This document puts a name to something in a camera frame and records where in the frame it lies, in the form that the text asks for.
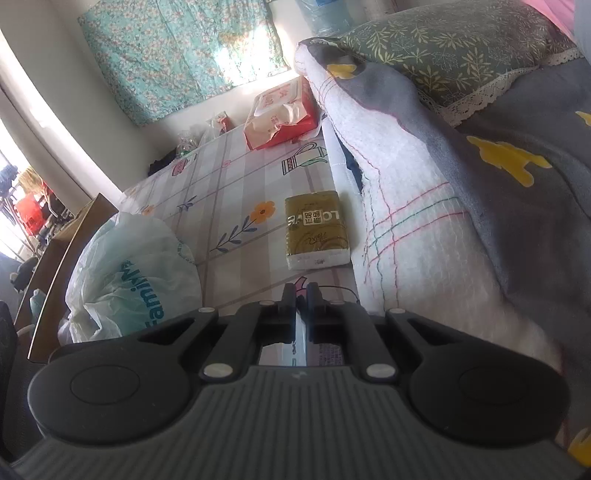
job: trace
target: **plastic bottle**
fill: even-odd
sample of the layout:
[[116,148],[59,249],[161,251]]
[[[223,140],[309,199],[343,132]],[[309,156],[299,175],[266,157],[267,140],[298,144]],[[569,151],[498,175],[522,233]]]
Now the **plastic bottle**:
[[297,1],[314,35],[338,37],[355,26],[343,0]]

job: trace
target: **wall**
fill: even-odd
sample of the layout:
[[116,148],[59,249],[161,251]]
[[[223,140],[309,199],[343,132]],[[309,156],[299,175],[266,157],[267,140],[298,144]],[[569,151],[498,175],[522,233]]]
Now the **wall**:
[[[145,178],[157,150],[121,111],[51,3],[1,0],[0,30],[43,99],[100,170],[119,189]],[[92,193],[90,170],[71,162],[64,168],[77,181],[86,175],[80,185]]]
[[[78,25],[77,19],[88,11],[96,0],[46,0],[50,1],[57,10],[70,36],[77,43],[83,53],[87,64],[101,81],[102,75],[96,64],[90,48],[86,44],[84,35]],[[293,65],[295,47],[300,40],[312,36],[295,0],[275,0],[270,3],[271,12],[277,33],[281,39],[281,46],[286,61]],[[229,92],[210,98],[204,102],[188,107],[182,111],[173,113],[162,120],[141,128],[147,141],[152,142],[160,155],[164,155],[176,146],[177,134],[185,129],[191,129],[195,133],[201,132],[204,122],[219,113],[226,113],[235,125],[246,121],[254,97],[260,92],[286,82],[296,74],[293,71],[285,72],[271,78],[258,80],[236,87]]]

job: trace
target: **bed sheet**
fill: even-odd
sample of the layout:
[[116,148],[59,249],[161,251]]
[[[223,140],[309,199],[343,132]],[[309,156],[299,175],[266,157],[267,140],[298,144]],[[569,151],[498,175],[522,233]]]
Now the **bed sheet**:
[[[325,286],[324,298],[356,300],[351,265],[291,271],[285,259],[285,198],[333,189],[321,135],[249,151],[237,127],[126,190],[119,208],[162,219],[193,253],[204,306],[226,315],[244,303],[281,298],[287,282],[298,294],[315,281]],[[261,362],[340,361],[332,346],[304,345],[298,320],[295,344],[265,348]]]

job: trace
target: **chair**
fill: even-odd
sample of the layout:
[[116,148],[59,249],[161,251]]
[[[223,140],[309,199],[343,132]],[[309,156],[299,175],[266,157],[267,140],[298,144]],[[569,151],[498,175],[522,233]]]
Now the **chair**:
[[7,462],[42,438],[29,410],[27,390],[43,365],[30,362],[26,345],[18,340],[8,305],[0,301],[0,456]]

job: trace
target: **teal curtain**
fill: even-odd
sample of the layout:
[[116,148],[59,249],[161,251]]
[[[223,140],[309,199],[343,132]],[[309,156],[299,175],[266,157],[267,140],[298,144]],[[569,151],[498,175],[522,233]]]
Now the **teal curtain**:
[[265,0],[101,0],[78,22],[137,125],[288,68]]

